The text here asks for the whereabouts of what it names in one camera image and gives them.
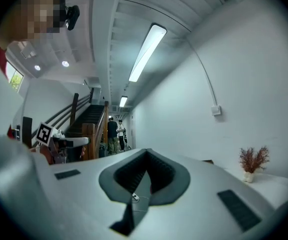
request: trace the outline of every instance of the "white vase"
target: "white vase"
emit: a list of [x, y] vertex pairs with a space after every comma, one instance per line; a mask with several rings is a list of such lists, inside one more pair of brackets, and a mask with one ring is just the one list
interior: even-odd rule
[[254, 178], [253, 173], [244, 171], [244, 179], [243, 179], [244, 182], [251, 183], [251, 182], [253, 182], [253, 178]]

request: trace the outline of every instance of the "potted plant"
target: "potted plant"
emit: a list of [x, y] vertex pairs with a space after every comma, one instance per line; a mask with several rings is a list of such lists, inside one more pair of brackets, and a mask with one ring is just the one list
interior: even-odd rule
[[254, 148], [248, 148], [244, 150], [240, 149], [239, 153], [239, 163], [241, 167], [244, 169], [244, 181], [251, 183], [253, 181], [254, 173], [257, 169], [266, 168], [263, 167], [264, 163], [269, 162], [268, 160], [268, 148], [263, 146], [256, 155], [254, 155]]

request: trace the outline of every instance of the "person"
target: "person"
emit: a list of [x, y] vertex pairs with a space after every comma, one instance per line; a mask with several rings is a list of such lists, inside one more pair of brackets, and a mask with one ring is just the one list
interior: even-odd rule
[[117, 141], [117, 129], [118, 125], [114, 121], [114, 118], [109, 118], [108, 122], [108, 152], [110, 155], [117, 154], [118, 152], [118, 141]]
[[119, 144], [120, 144], [120, 150], [125, 151], [125, 144], [124, 144], [124, 132], [126, 131], [125, 127], [123, 126], [123, 121], [118, 120], [118, 137], [119, 137]]
[[[6, 51], [12, 42], [39, 39], [43, 33], [58, 33], [66, 20], [66, 0], [17, 0], [0, 23], [0, 70], [6, 75]], [[11, 125], [8, 137], [14, 139]], [[40, 152], [49, 160], [49, 151]]]

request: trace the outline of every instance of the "cable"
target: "cable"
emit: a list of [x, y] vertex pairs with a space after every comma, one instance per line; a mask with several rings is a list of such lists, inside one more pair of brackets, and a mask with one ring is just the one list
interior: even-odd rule
[[147, 198], [147, 197], [145, 197], [145, 196], [139, 196], [139, 198], [146, 198], [146, 199], [150, 200], [149, 198]]
[[204, 73], [205, 73], [205, 77], [206, 77], [206, 80], [207, 80], [207, 83], [208, 83], [208, 87], [209, 87], [209, 90], [210, 90], [210, 94], [212, 96], [212, 99], [213, 99], [213, 103], [214, 103], [214, 106], [217, 106], [217, 101], [216, 101], [216, 97], [215, 97], [215, 93], [214, 93], [214, 90], [213, 90], [213, 86], [212, 84], [210, 83], [210, 80], [209, 80], [209, 77], [208, 77], [208, 74], [207, 74], [207, 71], [204, 67], [204, 64], [203, 62], [201, 61], [200, 57], [198, 56], [197, 54], [197, 51], [194, 49], [193, 45], [190, 43], [190, 41], [188, 39], [186, 39], [187, 43], [189, 44], [189, 46], [191, 47], [191, 49], [194, 51], [194, 53], [196, 54], [199, 62], [201, 63], [203, 69], [204, 69]]

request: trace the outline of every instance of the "window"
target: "window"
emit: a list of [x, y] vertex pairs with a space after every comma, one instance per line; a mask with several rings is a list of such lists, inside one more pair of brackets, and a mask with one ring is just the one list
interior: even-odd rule
[[9, 62], [6, 65], [6, 75], [11, 86], [18, 91], [24, 76], [20, 74]]

